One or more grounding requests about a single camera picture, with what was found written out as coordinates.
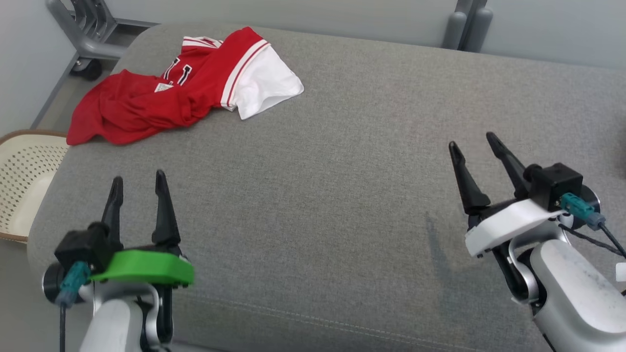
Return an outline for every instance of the floor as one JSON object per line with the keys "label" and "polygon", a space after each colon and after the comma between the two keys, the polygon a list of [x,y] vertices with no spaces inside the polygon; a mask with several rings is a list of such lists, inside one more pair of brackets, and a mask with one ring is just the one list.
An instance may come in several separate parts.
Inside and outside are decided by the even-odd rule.
{"label": "floor", "polygon": [[[128,46],[145,28],[120,26],[108,42]],[[63,82],[38,129],[67,132],[76,105],[87,92],[106,78],[116,61],[103,61],[103,74],[88,82],[69,76]],[[41,292],[41,281],[31,274],[26,245],[0,240],[0,341],[2,351],[56,351],[59,341],[59,311]],[[78,351],[88,328],[91,306],[80,304],[68,310],[66,350]],[[173,351],[207,351],[175,344]]]}
{"label": "floor", "polygon": [[[136,26],[118,26],[109,37],[107,43],[129,46],[137,36],[146,30]],[[117,61],[101,60],[102,75],[95,81],[89,82],[77,76],[68,76],[41,119],[38,130],[53,130],[67,133],[71,122],[72,112],[90,89],[111,74]]]}

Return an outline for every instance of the printed number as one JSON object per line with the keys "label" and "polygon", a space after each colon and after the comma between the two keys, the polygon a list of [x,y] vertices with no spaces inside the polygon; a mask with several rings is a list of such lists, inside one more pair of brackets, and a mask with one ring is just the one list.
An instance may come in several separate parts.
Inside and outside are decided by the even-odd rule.
{"label": "printed number", "polygon": [[178,80],[179,85],[183,85],[183,83],[187,81],[187,77],[189,77],[189,74],[191,73],[191,71],[192,71],[191,66],[185,65],[185,67],[183,67],[183,75]]}
{"label": "printed number", "polygon": [[[170,65],[170,67],[167,68],[167,70],[165,70],[165,73],[163,74],[163,78],[166,80],[170,79],[170,73],[172,72],[172,69],[174,69],[174,67],[180,62],[179,58],[175,58],[174,61],[172,62],[172,64]],[[185,67],[183,67],[183,75],[178,79],[178,84],[179,85],[183,85],[183,83],[185,81],[187,81],[187,78],[189,77],[189,74],[192,72],[192,67],[189,65],[185,65]]]}
{"label": "printed number", "polygon": [[163,78],[164,79],[169,79],[170,77],[170,71],[172,70],[172,68],[174,68],[174,66],[176,66],[177,63],[180,62],[179,58],[175,58],[174,61],[172,62],[172,64],[170,65],[170,67],[167,68],[167,70],[165,70],[165,73],[163,74]]}

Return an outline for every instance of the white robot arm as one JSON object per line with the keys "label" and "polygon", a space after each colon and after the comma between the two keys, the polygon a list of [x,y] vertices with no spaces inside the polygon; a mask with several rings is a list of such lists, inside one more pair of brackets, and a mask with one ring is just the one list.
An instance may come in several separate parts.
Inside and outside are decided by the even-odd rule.
{"label": "white robot arm", "polygon": [[[458,146],[449,146],[469,215],[465,244],[470,255],[496,257],[512,300],[529,305],[552,350],[626,351],[626,299],[572,247],[566,230],[576,233],[585,222],[560,207],[564,195],[574,194],[599,215],[599,200],[572,169],[559,163],[525,168],[495,134],[487,133],[487,139],[515,186],[515,198],[496,205],[476,185]],[[516,249],[532,244],[515,255]]]}
{"label": "white robot arm", "polygon": [[70,231],[44,273],[46,298],[61,307],[60,351],[65,309],[91,303],[93,319],[80,351],[168,351],[173,336],[172,292],[193,284],[193,266],[182,254],[180,234],[165,174],[156,172],[158,196],[152,244],[124,248],[120,242],[123,181],[111,186],[102,220]]}

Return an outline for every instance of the gray fabric surface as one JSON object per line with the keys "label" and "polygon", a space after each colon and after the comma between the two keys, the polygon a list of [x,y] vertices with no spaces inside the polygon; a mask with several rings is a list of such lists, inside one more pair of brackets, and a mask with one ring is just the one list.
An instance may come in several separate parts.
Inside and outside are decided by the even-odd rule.
{"label": "gray fabric surface", "polygon": [[[157,26],[116,71],[159,75],[182,36],[237,28]],[[569,165],[626,241],[626,73],[256,30],[305,92],[246,122],[214,111],[126,147],[71,147],[31,231],[34,273],[67,230],[99,219],[115,175],[123,242],[149,242],[162,168],[197,273],[175,295],[178,339],[229,351],[547,351],[495,260],[464,247],[447,144],[494,202],[513,188],[487,131],[524,163]],[[613,277],[617,257],[572,241]]]}

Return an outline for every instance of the clothing label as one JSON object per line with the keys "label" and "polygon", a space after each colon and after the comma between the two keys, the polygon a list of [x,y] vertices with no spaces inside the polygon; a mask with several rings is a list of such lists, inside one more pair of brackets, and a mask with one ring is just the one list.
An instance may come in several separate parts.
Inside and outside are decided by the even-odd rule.
{"label": "clothing label", "polygon": [[156,93],[156,92],[158,92],[158,91],[168,90],[168,89],[170,89],[171,87],[173,87],[173,86],[172,86],[172,85],[166,85],[165,83],[159,83],[159,84],[156,86],[155,93]]}

